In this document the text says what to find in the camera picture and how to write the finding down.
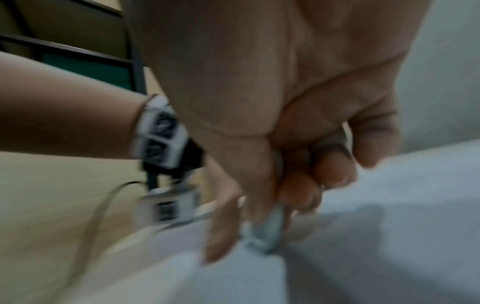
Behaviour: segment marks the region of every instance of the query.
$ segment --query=cable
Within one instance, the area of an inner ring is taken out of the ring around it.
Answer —
[[[68,275],[66,286],[70,286],[78,281],[80,277],[83,276],[89,265],[93,245],[98,235],[98,231],[101,223],[105,218],[108,208],[110,207],[115,196],[122,191],[125,187],[133,184],[139,184],[145,186],[146,184],[142,181],[130,181],[123,183],[115,187],[110,191],[105,198],[100,202],[96,210],[93,212],[88,224],[86,225],[85,232],[80,240],[80,245],[75,254],[73,260],[71,271]]]

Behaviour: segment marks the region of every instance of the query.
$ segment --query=wooden surface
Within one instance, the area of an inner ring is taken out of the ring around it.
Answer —
[[[117,185],[144,179],[136,161],[0,153],[0,304],[49,303],[99,202]],[[202,172],[193,180],[205,183]],[[95,257],[132,232],[131,210],[143,193],[131,185],[117,196]]]

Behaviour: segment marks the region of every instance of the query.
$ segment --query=black metal frame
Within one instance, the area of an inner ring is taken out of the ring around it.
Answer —
[[[95,9],[99,12],[103,12],[112,16],[116,16],[119,18],[122,17],[120,11],[98,4],[91,0],[69,0],[69,1]],[[89,61],[104,63],[108,65],[128,68],[131,76],[130,79],[132,81],[131,83],[132,89],[135,90],[136,92],[147,94],[147,88],[145,85],[145,76],[144,76],[144,65],[140,58],[140,53],[134,46],[131,45],[130,38],[126,31],[125,31],[125,39],[128,47],[127,57],[131,59],[123,59],[123,58],[110,56],[110,55],[102,54],[98,52],[93,52],[93,51],[89,51],[81,48],[76,48],[76,47],[67,46],[59,43],[36,39],[33,37],[33,32],[31,31],[30,28],[28,28],[28,30],[27,28],[25,28],[26,31],[24,31],[23,26],[28,27],[28,25],[23,19],[21,12],[17,9],[16,13],[13,13],[13,14],[17,14],[17,16],[14,16],[14,17],[18,23],[23,22],[23,25],[20,28],[23,31],[23,33],[27,36],[28,35],[31,35],[31,36],[25,37],[25,36],[12,35],[12,34],[0,32],[0,51],[5,51],[5,46],[2,46],[1,42],[10,42],[10,43],[16,43],[16,44],[32,47],[34,53],[35,53],[35,50],[44,50],[44,51],[49,51],[51,53],[55,53],[59,55],[69,56],[71,58],[89,60]]]

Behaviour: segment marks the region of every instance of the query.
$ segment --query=bare skin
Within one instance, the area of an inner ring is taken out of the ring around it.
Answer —
[[[211,155],[207,261],[234,245],[237,199],[307,212],[399,143],[394,82],[427,0],[123,0],[144,59]],[[342,123],[353,133],[352,156]],[[277,178],[274,151],[284,172]]]

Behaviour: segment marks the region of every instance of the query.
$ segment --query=green panel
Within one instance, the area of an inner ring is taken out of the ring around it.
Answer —
[[[107,82],[127,90],[133,90],[130,82],[130,73],[127,68],[49,53],[43,53],[41,61],[63,70]]]

